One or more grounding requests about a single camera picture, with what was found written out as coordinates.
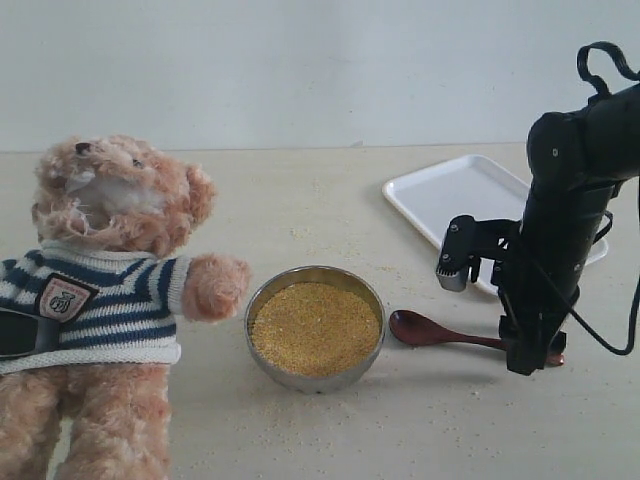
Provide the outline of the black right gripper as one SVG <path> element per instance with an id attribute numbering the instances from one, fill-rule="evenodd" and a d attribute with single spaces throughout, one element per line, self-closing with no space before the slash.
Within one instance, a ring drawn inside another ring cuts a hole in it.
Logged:
<path id="1" fill-rule="evenodd" d="M 499 245 L 504 254 L 494 262 L 491 277 L 504 308 L 499 336 L 507 369 L 531 375 L 563 362 L 563 328 L 580 296 L 583 263 L 535 252 L 525 244 L 519 221 L 507 220 L 503 234 Z"/>

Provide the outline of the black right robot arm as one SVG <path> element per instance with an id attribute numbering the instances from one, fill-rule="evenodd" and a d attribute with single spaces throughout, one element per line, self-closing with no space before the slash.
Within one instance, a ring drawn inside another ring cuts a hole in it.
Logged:
<path id="1" fill-rule="evenodd" d="M 543 114 L 526 151 L 532 181 L 524 213 L 495 268 L 506 364 L 521 375 L 543 368 L 561 341 L 608 203 L 639 174 L 639 88 Z"/>

